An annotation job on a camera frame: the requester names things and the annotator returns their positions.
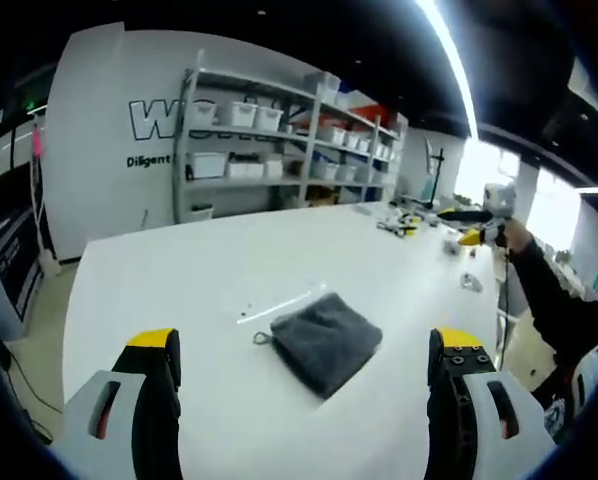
white wall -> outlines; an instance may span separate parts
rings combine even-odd
[[[205,49],[208,68],[300,87],[316,69],[277,52],[214,35],[124,31],[121,23],[74,34],[57,66],[46,112],[43,162],[48,222],[59,259],[89,239],[172,223],[170,165],[128,168],[129,156],[162,156],[171,138],[135,140],[133,101],[178,98],[184,69]],[[174,123],[165,126],[172,131]]]
[[[581,202],[570,251],[572,268],[584,285],[592,286],[598,273],[598,213],[585,201]]]
[[[463,157],[465,139],[429,130],[408,129],[399,170],[399,188],[410,195],[420,197],[428,179],[425,138],[430,140],[435,154],[443,148],[445,157],[435,197],[452,197]]]
[[[532,167],[524,162],[519,163],[519,174],[515,181],[515,187],[517,188],[515,218],[524,225],[528,223],[532,200],[535,198],[535,191],[537,190],[538,177],[538,168]]]
[[[451,135],[410,128],[404,146],[399,188],[411,195],[420,196],[428,178],[425,166],[424,137],[430,140],[435,152],[444,148],[444,162],[439,180],[437,198],[452,197],[465,140]],[[515,217],[527,223],[537,189],[539,169],[526,163],[519,166],[516,181],[517,204]],[[572,267],[585,285],[591,286],[598,272],[598,213],[585,201],[581,202],[577,227],[572,241]]]

white box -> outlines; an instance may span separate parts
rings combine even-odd
[[[360,198],[359,195],[354,193],[352,190],[346,187],[341,187],[341,192],[339,192],[339,205],[347,205],[350,203],[359,203]]]
[[[372,172],[372,178],[370,179],[370,183],[383,183],[384,178],[385,174],[383,172],[375,170]]]
[[[332,73],[315,72],[303,77],[303,83],[306,90],[315,95],[319,93],[319,85],[322,85],[323,96],[321,97],[321,100],[333,104],[337,98],[341,80],[338,77],[335,77]]]
[[[230,102],[219,110],[222,125],[233,127],[252,128],[257,114],[257,105],[254,103]]]
[[[367,138],[360,138],[359,144],[357,145],[357,150],[363,153],[368,153],[370,150],[370,140]]]
[[[192,154],[190,166],[193,178],[223,177],[228,155],[217,152],[195,152]]]
[[[266,178],[281,178],[283,176],[283,162],[281,160],[266,160],[263,164]]]
[[[359,145],[359,135],[357,135],[355,132],[346,132],[343,144],[348,148],[356,149]]]
[[[317,138],[330,142],[334,145],[343,145],[346,131],[332,125],[322,125],[317,130]]]
[[[399,138],[390,140],[389,147],[395,152],[400,152],[403,148],[403,139]]]
[[[257,107],[255,114],[255,129],[268,132],[277,132],[281,123],[283,110],[277,110],[269,107]]]
[[[348,165],[354,166],[356,169],[354,181],[366,183],[366,181],[368,180],[368,164],[360,162],[359,160],[356,160],[354,158],[347,158],[346,163]]]
[[[248,164],[244,162],[228,162],[226,177],[232,179],[248,178]]]
[[[386,156],[386,146],[382,143],[378,143],[375,146],[375,158],[384,159]]]
[[[215,121],[217,105],[207,100],[199,100],[190,108],[190,123],[194,127],[209,127]]]
[[[321,180],[334,180],[339,165],[328,162],[315,162],[312,164],[312,177]]]
[[[201,222],[203,220],[212,220],[212,214],[215,208],[212,205],[205,205],[204,208],[199,210],[190,209],[184,213],[184,222]]]
[[[263,163],[247,164],[248,178],[263,178]]]
[[[350,100],[347,93],[337,92],[335,96],[335,106],[342,110],[348,110],[350,108]]]
[[[351,182],[355,179],[357,167],[355,165],[339,165],[335,179],[344,182]]]

white table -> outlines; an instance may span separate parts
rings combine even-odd
[[[238,216],[90,243],[68,309],[69,399],[146,329],[181,338],[185,478],[423,478],[429,332],[453,326],[494,354],[492,254],[442,252],[447,227],[399,239],[359,206]],[[462,289],[472,272],[483,291]],[[327,401],[253,335],[334,290],[383,330],[379,351]]]

pink object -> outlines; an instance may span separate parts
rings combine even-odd
[[[32,130],[32,154],[41,159],[41,138],[39,136],[37,125],[35,125]]]

gray towel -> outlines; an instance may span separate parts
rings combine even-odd
[[[381,330],[336,293],[277,318],[270,330],[272,337],[257,333],[255,343],[272,343],[295,375],[323,398],[357,373],[382,339]]]

